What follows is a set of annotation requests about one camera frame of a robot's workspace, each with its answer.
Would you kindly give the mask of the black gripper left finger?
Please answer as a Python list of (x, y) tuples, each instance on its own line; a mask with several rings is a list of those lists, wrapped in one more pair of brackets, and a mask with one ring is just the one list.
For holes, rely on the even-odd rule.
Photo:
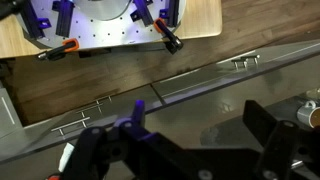
[(145, 102), (137, 100), (132, 115), (117, 120), (112, 129), (101, 126), (84, 130), (61, 173), (61, 180), (102, 180), (110, 165), (122, 161), (138, 180), (157, 180), (151, 163), (151, 136), (144, 126)]

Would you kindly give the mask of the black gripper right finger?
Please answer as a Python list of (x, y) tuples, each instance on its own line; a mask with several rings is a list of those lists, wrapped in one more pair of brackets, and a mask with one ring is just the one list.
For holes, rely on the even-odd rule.
[(258, 180), (308, 180), (292, 169), (294, 160), (320, 176), (319, 128), (305, 130), (289, 120), (277, 120), (254, 100), (247, 100), (243, 122), (263, 147), (254, 167)]

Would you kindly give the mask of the round perforated robot base plate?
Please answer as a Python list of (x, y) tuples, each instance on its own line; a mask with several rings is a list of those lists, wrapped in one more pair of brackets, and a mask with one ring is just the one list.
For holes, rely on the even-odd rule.
[(154, 22), (175, 31), (185, 9), (186, 0), (27, 0), (17, 20), (41, 48), (75, 38), (83, 50), (160, 40)]

